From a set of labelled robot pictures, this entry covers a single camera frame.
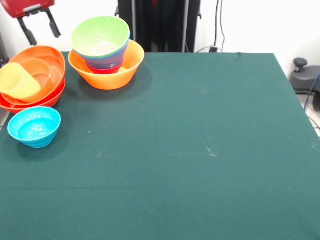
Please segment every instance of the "cable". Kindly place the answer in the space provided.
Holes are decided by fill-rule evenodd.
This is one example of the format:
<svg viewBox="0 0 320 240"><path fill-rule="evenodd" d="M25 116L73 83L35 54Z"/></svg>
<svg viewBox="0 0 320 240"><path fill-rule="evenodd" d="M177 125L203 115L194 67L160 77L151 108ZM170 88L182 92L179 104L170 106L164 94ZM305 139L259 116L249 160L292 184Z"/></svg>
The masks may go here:
<svg viewBox="0 0 320 240"><path fill-rule="evenodd" d="M312 87L311 87L311 89L310 89L310 91L308 93L308 97L306 98L306 102L305 102L304 108L303 108L305 111L307 111L307 109L308 109L307 106L309 106L310 95L311 95L313 89L315 88L315 86L317 85L317 83L319 82L319 79L320 79L320 73L319 73L318 77L316 78L316 80L314 81L314 83L313 83L313 85L312 85Z"/></svg>
<svg viewBox="0 0 320 240"><path fill-rule="evenodd" d="M315 129L320 129L319 125L316 123L315 120L313 120L311 117L308 116L308 118L314 123L314 125L316 126Z"/></svg>
<svg viewBox="0 0 320 240"><path fill-rule="evenodd" d="M223 36L223 42L222 42L222 52L224 51L224 45L225 45L225 41L226 41L226 36L224 33L224 28L222 27L222 6L223 6L224 0L221 0L221 10L220 10L220 28L221 28L221 33Z"/></svg>
<svg viewBox="0 0 320 240"><path fill-rule="evenodd" d="M303 91L303 90L296 90L294 91L295 94L297 95L308 95L309 94L309 91Z"/></svg>
<svg viewBox="0 0 320 240"><path fill-rule="evenodd" d="M185 43L185 49L186 49L186 52L187 52L187 53L190 53L189 47L188 47L188 44L187 44L187 43Z"/></svg>
<svg viewBox="0 0 320 240"><path fill-rule="evenodd" d="M222 49L221 49L220 47L218 47L218 46L205 46L205 47L201 48L199 51L197 51L197 53L200 53L202 50L205 50L205 49L207 49L207 48L212 48L212 47L219 49L222 53L224 52L224 51L222 51Z"/></svg>
<svg viewBox="0 0 320 240"><path fill-rule="evenodd" d="M215 35L214 35L214 46L217 45L217 35L218 35L218 8L219 8L219 1L216 1L215 7Z"/></svg>

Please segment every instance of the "red object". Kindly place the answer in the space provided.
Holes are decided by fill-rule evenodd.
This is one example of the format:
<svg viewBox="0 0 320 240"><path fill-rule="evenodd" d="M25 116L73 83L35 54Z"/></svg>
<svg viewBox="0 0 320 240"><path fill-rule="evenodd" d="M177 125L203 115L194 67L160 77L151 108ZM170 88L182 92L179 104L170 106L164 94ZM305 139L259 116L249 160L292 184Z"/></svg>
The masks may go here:
<svg viewBox="0 0 320 240"><path fill-rule="evenodd" d="M62 93L64 92L66 87L66 80L64 79L60 86L50 95L51 99L48 100L47 102L44 102L42 104L30 104L28 106L24 106L24 107L17 107L15 105L10 104L9 102L7 102L2 95L0 95L0 108L9 111L12 114L17 114L20 113L23 110L26 110L28 108L31 107L35 107L35 106L44 106L44 107L53 107L60 99L60 97L62 96Z"/></svg>
<svg viewBox="0 0 320 240"><path fill-rule="evenodd" d="M4 10L14 19L17 19L26 38L31 45L37 45L33 33L26 27L23 18L44 12L50 20L49 26L56 38L61 36L49 7L55 5L55 0L0 0Z"/></svg>
<svg viewBox="0 0 320 240"><path fill-rule="evenodd" d="M91 67L89 65L87 66L94 74L116 74L117 72L119 72L119 69L121 68L123 63L124 61L122 60L122 62L118 66L115 66L113 68L108 68L108 69L98 69L98 68Z"/></svg>
<svg viewBox="0 0 320 240"><path fill-rule="evenodd" d="M41 7L47 9L55 5L55 0L0 0L7 13L14 19L27 15L28 9Z"/></svg>

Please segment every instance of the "orange bowl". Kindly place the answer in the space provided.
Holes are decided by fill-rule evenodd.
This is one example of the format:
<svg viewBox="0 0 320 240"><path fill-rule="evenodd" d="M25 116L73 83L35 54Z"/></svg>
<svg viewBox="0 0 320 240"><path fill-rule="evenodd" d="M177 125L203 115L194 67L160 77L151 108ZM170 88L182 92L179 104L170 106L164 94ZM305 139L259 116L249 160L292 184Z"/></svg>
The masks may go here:
<svg viewBox="0 0 320 240"><path fill-rule="evenodd" d="M10 113L17 114L23 110L26 110L28 108L35 107L35 106L53 107L59 101L60 97L62 96L62 93L65 90L65 87L66 87L66 80L63 79L62 83L58 86L58 88L54 92L51 93L50 100L48 100L47 102L44 102L42 104L39 104L39 105L37 105L36 103L33 103L33 104L29 104L28 106L24 106L24 107L10 104L2 97L2 95L0 95L0 108L7 110Z"/></svg>
<svg viewBox="0 0 320 240"><path fill-rule="evenodd" d="M94 74L88 68L85 60L74 50L69 53L68 60L70 65L92 87L101 90L114 90L122 88L131 81L144 57L144 49L135 41L130 40L124 54L123 65L117 73Z"/></svg>
<svg viewBox="0 0 320 240"><path fill-rule="evenodd" d="M35 104L35 106L38 106L49 101L51 99L51 93L53 93L62 84L62 81L66 76L66 62L64 56L60 51L50 46L30 47L13 57L10 60L10 63L21 63L30 58L41 59L48 64L53 81L51 90L48 90L41 98L37 100L34 99L34 101L29 103L25 103L7 95L2 96L7 102L16 106L26 107L30 104Z"/></svg>

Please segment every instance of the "black metal frame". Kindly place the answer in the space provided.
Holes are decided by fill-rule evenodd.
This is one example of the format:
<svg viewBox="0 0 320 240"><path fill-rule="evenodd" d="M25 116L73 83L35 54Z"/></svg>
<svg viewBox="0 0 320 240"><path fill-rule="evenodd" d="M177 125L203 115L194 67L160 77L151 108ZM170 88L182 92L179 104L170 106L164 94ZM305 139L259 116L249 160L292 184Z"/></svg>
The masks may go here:
<svg viewBox="0 0 320 240"><path fill-rule="evenodd" d="M41 5L40 6L36 5L34 7L30 7L29 9L30 10L25 12L27 17L32 16L32 15L36 15L36 14L41 13L41 12L46 13L48 15L49 20L50 20L49 25L50 25L50 28L51 28L51 30L53 32L53 35L56 38L59 38L61 36L61 33L60 33L59 29L58 29L58 26L57 26L57 24L55 22L55 19L54 19L53 15L51 14L51 11L50 11L49 8L44 8L43 9L41 7ZM36 40L35 36L33 35L33 33L29 29L27 29L23 18L24 17L19 17L18 18L18 22L19 22L19 24L20 24L20 26L21 26L26 38L28 39L29 43L31 45L35 46L35 45L37 45L37 40Z"/></svg>
<svg viewBox="0 0 320 240"><path fill-rule="evenodd" d="M9 62L9 57L0 34L0 68L2 68L2 66L7 64L8 62Z"/></svg>
<svg viewBox="0 0 320 240"><path fill-rule="evenodd" d="M177 0L176 3L180 4L182 7L182 2L183 0ZM136 9L137 11L141 11L142 7L151 2L151 0L118 0L118 7L116 9L116 13L115 15L119 15L120 18L122 18L123 20L125 20L127 22L127 24L130 27L131 30L131 39L136 40L138 43L140 43L144 48L146 52L184 52L185 50L183 49L183 45L179 45L177 46L176 44L173 43L173 45L175 45L173 47L173 49L168 49L166 48L166 46L159 44L158 49L152 49L152 47L150 46L151 44L151 39L149 38L149 34L150 32L147 32L145 30L141 30L139 31L139 28L145 28L144 26L137 26L137 29L134 29L134 16L133 16L133 2L138 5L138 9ZM186 33L185 33L185 43L188 46L188 50L189 52L193 53L195 50L195 42L196 42L196 31L197 31L197 22L198 22L198 17L201 18L201 13L200 13L200 4L201 4L201 0L189 0L188 1L188 14L187 14L187 28L186 28ZM149 8L144 8L144 10L149 11L151 8L149 6ZM138 16L135 16L135 18L141 18L141 12L137 12ZM151 14L152 16L157 16L159 14L163 14L163 12L149 12L149 14ZM148 24L148 18L145 17L143 19L143 21L141 19L138 19L141 23L143 24ZM135 39L135 30L136 32L138 31L138 33L141 35L143 34L143 38L142 40L139 39L139 36L137 39Z"/></svg>

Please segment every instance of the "plastic bowl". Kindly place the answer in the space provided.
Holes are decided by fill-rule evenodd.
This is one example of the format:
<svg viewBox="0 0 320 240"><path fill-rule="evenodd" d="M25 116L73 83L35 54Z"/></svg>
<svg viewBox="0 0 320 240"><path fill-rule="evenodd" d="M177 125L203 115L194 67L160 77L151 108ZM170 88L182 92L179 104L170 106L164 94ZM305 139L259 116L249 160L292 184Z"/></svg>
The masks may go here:
<svg viewBox="0 0 320 240"><path fill-rule="evenodd" d="M112 64L105 64L105 65L92 64L92 63L89 63L89 62L87 62L87 61L86 61L85 63L86 63L89 67L94 68L94 69L112 69L112 68L118 66L119 64L121 64L123 60L124 60L124 59L121 58L121 59L119 59L118 61L116 61L116 62L114 62L114 63L112 63Z"/></svg>
<svg viewBox="0 0 320 240"><path fill-rule="evenodd" d="M115 74L94 74L85 60L75 51L68 56L70 65L94 88L114 90L127 85L135 75L145 57L144 49L135 41L130 40L123 58L123 65Z"/></svg>
<svg viewBox="0 0 320 240"><path fill-rule="evenodd" d="M62 53L53 47L33 46L17 54L10 60L10 63L21 63L29 58L37 58L45 61L49 66L53 80L53 86L51 87L50 92L41 99L32 102L35 104L34 106L38 106L50 100L51 93L53 93L62 84L62 81L66 76L66 62ZM2 97L4 97L7 102L16 106L25 107L30 105L30 103L25 103L7 95L3 95Z"/></svg>
<svg viewBox="0 0 320 240"><path fill-rule="evenodd" d="M130 38L128 24L119 17L98 16L78 25L72 33L72 48L82 56L103 57L120 50Z"/></svg>
<svg viewBox="0 0 320 240"><path fill-rule="evenodd" d="M16 99L28 98L41 90L40 84L20 64L10 62L0 68L0 92Z"/></svg>
<svg viewBox="0 0 320 240"><path fill-rule="evenodd" d="M15 140L35 149L48 146L56 137L61 116L51 107L36 106L15 115L8 132Z"/></svg>
<svg viewBox="0 0 320 240"><path fill-rule="evenodd" d="M66 80L63 80L61 85L50 95L50 100L41 103L41 104L29 104L27 106L17 106L14 104L10 104L9 102L7 102L1 95L0 95L0 108L9 111L12 114L17 114L20 113L23 110L26 110L28 108L31 107L36 107L36 106L44 106L44 107L53 107L54 105L56 105L56 103L59 101L59 99L61 98L64 90L66 87Z"/></svg>
<svg viewBox="0 0 320 240"><path fill-rule="evenodd" d="M112 65L112 64L116 64L116 63L121 63L121 61L124 59L124 55L126 53L126 50L128 48L128 43L118 52L109 55L109 56L103 56L103 57L96 57L96 58L89 58L86 56L83 56L81 54L79 54L84 61L86 62L86 64L88 66L91 66L93 68L96 69L104 69L105 65Z"/></svg>
<svg viewBox="0 0 320 240"><path fill-rule="evenodd" d="M52 78L48 64L39 58L29 58L19 63L39 84L41 90L29 97L20 98L20 101L25 103L33 103L46 97L54 87L54 80Z"/></svg>
<svg viewBox="0 0 320 240"><path fill-rule="evenodd" d="M123 63L124 61L122 61L118 66L115 66L113 68L107 68L107 69L98 69L98 68L90 67L89 65L88 65L88 68L91 69L91 71L94 74L116 74L117 72L119 72L119 69L121 68Z"/></svg>

